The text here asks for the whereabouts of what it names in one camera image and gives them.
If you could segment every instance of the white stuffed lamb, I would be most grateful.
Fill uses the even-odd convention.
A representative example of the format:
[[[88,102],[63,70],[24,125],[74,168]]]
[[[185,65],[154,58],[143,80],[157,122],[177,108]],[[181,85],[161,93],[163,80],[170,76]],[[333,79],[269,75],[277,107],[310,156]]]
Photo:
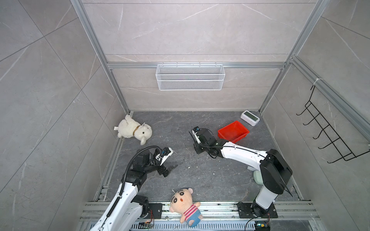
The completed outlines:
[[[132,119],[131,115],[126,115],[125,119],[118,125],[118,138],[122,136],[125,138],[134,136],[136,139],[140,140],[140,145],[144,145],[152,136],[152,128],[145,123],[140,125]]]

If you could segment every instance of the plush toy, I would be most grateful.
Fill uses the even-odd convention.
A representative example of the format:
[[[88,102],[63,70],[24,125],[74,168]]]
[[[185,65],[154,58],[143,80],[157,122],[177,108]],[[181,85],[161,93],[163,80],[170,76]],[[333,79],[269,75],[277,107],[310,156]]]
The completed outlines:
[[[193,190],[191,188],[181,189],[172,197],[171,206],[169,207],[171,213],[177,212],[182,214],[180,223],[186,221],[191,228],[197,226],[203,218],[203,215],[198,209],[201,203],[196,202],[193,204],[192,193]]]
[[[144,145],[146,141],[152,136],[152,128],[143,123],[140,125],[132,119],[132,115],[126,115],[125,119],[118,125],[118,138],[135,137],[140,140],[140,145]]]

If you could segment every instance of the lamb ear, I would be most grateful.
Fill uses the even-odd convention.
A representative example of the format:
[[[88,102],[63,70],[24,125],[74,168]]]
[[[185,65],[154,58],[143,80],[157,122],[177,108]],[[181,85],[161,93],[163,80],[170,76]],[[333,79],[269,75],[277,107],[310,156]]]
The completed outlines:
[[[147,139],[145,137],[142,137],[140,140],[140,145],[144,145],[147,142]]]

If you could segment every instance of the red plastic tray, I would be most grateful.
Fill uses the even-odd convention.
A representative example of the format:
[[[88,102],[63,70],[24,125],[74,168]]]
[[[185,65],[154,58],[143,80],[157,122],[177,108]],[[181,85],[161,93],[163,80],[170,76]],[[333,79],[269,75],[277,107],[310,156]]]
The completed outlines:
[[[239,121],[234,121],[218,130],[218,137],[236,143],[247,136],[248,133],[249,131],[246,127]]]

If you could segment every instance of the marble tile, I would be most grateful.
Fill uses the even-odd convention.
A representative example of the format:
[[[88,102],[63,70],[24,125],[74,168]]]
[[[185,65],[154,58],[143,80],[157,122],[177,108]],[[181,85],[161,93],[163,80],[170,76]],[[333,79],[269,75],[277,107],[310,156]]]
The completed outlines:
[[[287,54],[314,5],[84,4],[106,54]]]
[[[0,189],[79,91],[44,38],[0,62]]]
[[[83,88],[100,66],[100,61],[79,19],[46,36],[78,85]]]
[[[86,94],[99,115],[105,119],[116,98],[116,94],[103,67],[100,67],[96,71],[82,91]]]
[[[258,109],[270,87],[223,88],[220,91],[160,91],[121,88],[128,107],[141,111],[242,111]]]
[[[300,132],[274,96],[263,117],[305,200],[311,200],[327,230],[358,230]]]
[[[226,68],[222,87],[271,87],[279,68]]]
[[[237,120],[250,131],[237,144],[257,150],[275,148],[263,120],[252,127],[240,119],[240,115],[241,111],[134,112],[133,118],[136,121],[148,123],[152,127],[153,135],[146,145],[171,147],[175,153],[166,160],[165,164],[166,166],[178,164],[178,167],[166,178],[159,176],[158,173],[148,174],[138,194],[147,196],[151,201],[168,201],[173,195],[171,189],[191,187],[194,189],[193,199],[196,201],[255,199],[261,186],[254,182],[253,172],[248,170],[245,164],[231,159],[211,159],[206,153],[196,154],[194,142],[188,133],[191,128],[200,126],[210,129],[217,138],[218,129]],[[128,161],[139,148],[141,148],[140,141],[137,139],[125,139],[109,184],[107,200],[111,200],[114,196]],[[277,200],[298,200],[291,183],[289,188],[294,197],[284,192],[277,197]]]
[[[120,87],[157,87],[155,68],[124,68],[113,69],[114,76]]]
[[[102,123],[80,92],[0,193],[1,230],[48,229]]]
[[[44,35],[77,18],[70,0],[20,0],[19,2]]]
[[[82,0],[83,3],[316,3],[316,0]]]
[[[369,226],[367,214],[370,213],[370,209],[362,202],[370,201],[370,195],[367,193],[370,189],[370,181],[368,180],[370,170],[367,164],[370,161],[370,153],[347,162],[340,160],[333,164],[327,163],[327,161],[331,162],[340,158],[338,151],[333,145],[322,150],[318,149],[318,147],[324,147],[330,143],[329,139],[325,134],[321,134],[316,140],[313,139],[319,135],[319,125],[316,122],[307,126],[302,125],[312,119],[312,116],[307,112],[301,116],[296,115],[296,113],[299,114],[303,111],[303,104],[311,95],[311,85],[297,69],[292,68],[276,91],[276,97],[302,134],[359,230],[366,230]],[[368,151],[369,142],[317,89],[313,92],[311,100],[353,153],[361,154]],[[340,151],[345,154],[350,153],[343,142],[337,141],[335,143]]]
[[[0,61],[42,36],[19,1],[0,2]]]
[[[370,39],[321,18],[299,57],[370,120]]]
[[[112,153],[115,139],[116,137],[103,123],[77,170],[49,230],[72,231],[76,229],[84,205],[94,199],[100,179]]]
[[[108,62],[285,62],[288,54],[248,55],[109,55]]]
[[[118,135],[118,131],[115,131],[114,127],[120,124],[120,122],[125,118],[125,115],[126,113],[123,110],[120,101],[116,97],[104,120],[115,137]]]
[[[370,2],[367,0],[332,0],[323,17],[370,38]]]

